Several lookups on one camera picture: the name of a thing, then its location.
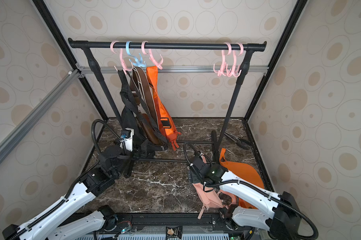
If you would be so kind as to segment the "bright orange bag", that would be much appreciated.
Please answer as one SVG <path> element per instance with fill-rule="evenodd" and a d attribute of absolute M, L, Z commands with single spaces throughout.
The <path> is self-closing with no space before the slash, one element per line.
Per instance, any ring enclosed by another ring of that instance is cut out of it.
<path fill-rule="evenodd" d="M 245 163 L 237 163 L 237 162 L 227 161 L 224 156 L 225 152 L 226 152 L 226 149 L 222 148 L 221 152 L 220 152 L 220 156 L 219 156 L 219 163 L 223 167 L 232 171 L 235 175 L 237 175 L 241 179 L 248 181 L 249 183 L 256 185 L 257 187 L 260 187 L 262 189 L 264 188 L 263 181 L 262 181 L 260 175 L 255 170 L 255 168 L 253 168 L 252 166 L 245 164 Z M 250 203 L 244 201 L 241 198 L 239 198 L 237 200 L 236 197 L 234 196 L 234 194 L 231 194 L 231 193 L 223 191 L 223 190 L 220 190 L 218 193 L 225 194 L 225 195 L 231 197 L 231 203 L 225 204 L 227 206 L 238 204 L 240 207 L 243 207 L 246 209 L 256 209 L 255 206 L 251 205 Z"/>

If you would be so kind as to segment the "brown leather bag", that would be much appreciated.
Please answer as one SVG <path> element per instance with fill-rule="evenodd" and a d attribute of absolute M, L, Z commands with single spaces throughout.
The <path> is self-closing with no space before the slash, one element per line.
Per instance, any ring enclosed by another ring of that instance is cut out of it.
<path fill-rule="evenodd" d="M 162 145 L 164 142 L 155 135 L 155 130 L 159 129 L 157 113 L 151 86 L 142 68 L 133 68 L 130 88 L 133 92 L 136 104 L 144 110 L 144 113 L 141 113 L 141 116 L 147 121 L 147 123 L 144 123 L 141 120 L 138 120 L 138 122 L 153 144 L 157 146 Z"/>

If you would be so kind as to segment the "pink bag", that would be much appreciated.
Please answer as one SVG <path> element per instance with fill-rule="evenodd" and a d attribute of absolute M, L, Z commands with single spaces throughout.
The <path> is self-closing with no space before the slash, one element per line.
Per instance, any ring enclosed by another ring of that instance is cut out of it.
<path fill-rule="evenodd" d="M 231 193 L 219 190 L 216 192 L 213 188 L 206 188 L 200 183 L 197 174 L 189 169 L 188 179 L 196 189 L 197 195 L 202 202 L 202 208 L 199 212 L 200 220 L 203 213 L 208 209 L 229 209 L 230 206 L 238 206 L 239 198 Z"/>

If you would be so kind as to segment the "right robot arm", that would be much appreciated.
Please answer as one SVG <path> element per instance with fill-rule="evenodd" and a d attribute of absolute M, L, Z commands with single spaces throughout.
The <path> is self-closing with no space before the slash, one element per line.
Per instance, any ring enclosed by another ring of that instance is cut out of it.
<path fill-rule="evenodd" d="M 316 240 L 315 224 L 290 193 L 278 194 L 257 185 L 257 172 L 249 165 L 228 162 L 222 157 L 213 163 L 190 143 L 183 144 L 189 180 L 204 208 L 220 210 L 231 230 L 253 227 L 268 232 L 273 240 Z"/>

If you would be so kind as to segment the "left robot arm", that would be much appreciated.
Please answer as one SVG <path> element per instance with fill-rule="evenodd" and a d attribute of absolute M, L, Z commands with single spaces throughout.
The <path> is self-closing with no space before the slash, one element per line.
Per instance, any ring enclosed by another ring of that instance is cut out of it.
<path fill-rule="evenodd" d="M 122 129 L 121 134 L 112 131 L 116 144 L 98 151 L 98 160 L 55 203 L 20 226 L 11 224 L 5 228 L 4 239 L 45 240 L 68 217 L 111 187 L 130 163 L 134 133 L 131 128 Z"/>

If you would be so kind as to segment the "red-orange waist bag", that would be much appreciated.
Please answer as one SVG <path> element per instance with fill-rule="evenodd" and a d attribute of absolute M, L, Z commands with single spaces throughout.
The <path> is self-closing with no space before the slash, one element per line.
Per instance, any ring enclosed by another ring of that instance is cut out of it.
<path fill-rule="evenodd" d="M 175 151 L 180 146 L 177 143 L 178 135 L 181 135 L 177 131 L 175 123 L 167 111 L 164 104 L 161 102 L 158 93 L 158 68 L 157 67 L 147 67 L 146 76 L 150 86 L 153 91 L 153 100 L 157 113 L 157 120 L 159 125 L 159 130 L 161 134 L 167 138 L 168 142 L 171 143 L 173 150 Z"/>

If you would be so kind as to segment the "black bag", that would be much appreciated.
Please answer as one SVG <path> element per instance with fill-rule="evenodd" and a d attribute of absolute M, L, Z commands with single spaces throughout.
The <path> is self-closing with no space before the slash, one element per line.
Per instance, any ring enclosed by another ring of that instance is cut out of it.
<path fill-rule="evenodd" d="M 130 85 L 126 78 L 126 75 L 123 71 L 118 71 L 119 78 L 121 80 L 121 91 L 120 96 L 122 102 L 124 103 L 124 108 L 122 111 L 121 119 L 122 119 L 122 128 L 130 128 L 134 129 L 135 133 L 139 131 L 139 126 L 134 114 L 138 112 L 137 105 L 135 103 L 135 99 L 133 93 L 130 89 Z"/>
<path fill-rule="evenodd" d="M 159 107 L 154 104 L 154 91 L 143 69 L 136 67 L 131 73 L 118 71 L 118 75 L 125 104 L 121 126 L 122 135 L 127 136 L 127 149 L 135 159 L 152 158 L 156 152 L 166 151 L 169 141 L 159 123 Z"/>

